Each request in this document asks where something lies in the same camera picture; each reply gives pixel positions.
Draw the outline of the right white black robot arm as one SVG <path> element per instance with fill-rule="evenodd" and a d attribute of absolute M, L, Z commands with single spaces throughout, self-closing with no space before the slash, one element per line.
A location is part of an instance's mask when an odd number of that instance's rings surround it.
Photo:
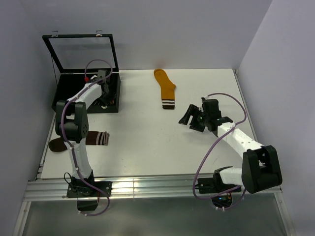
<path fill-rule="evenodd" d="M 242 166 L 222 167 L 214 171 L 211 178 L 197 178 L 194 187 L 199 193 L 221 193 L 240 191 L 245 188 L 253 194 L 280 186 L 283 182 L 276 149 L 255 141 L 229 117 L 224 117 L 216 99 L 202 99 L 201 107 L 189 105 L 179 124 L 203 132 L 208 129 L 218 139 L 225 141 L 241 157 Z"/>

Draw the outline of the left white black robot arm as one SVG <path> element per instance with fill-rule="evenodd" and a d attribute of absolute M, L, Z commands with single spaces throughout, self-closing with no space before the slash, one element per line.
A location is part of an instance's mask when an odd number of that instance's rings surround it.
<path fill-rule="evenodd" d="M 66 101 L 57 102 L 56 133 L 69 152 L 72 173 L 67 196 L 109 197 L 111 182 L 96 182 L 89 164 L 86 143 L 107 145 L 107 132 L 90 131 L 87 109 L 102 95 L 102 86 L 107 86 L 111 72 L 99 70 L 97 75 L 85 77 L 84 87 Z"/>

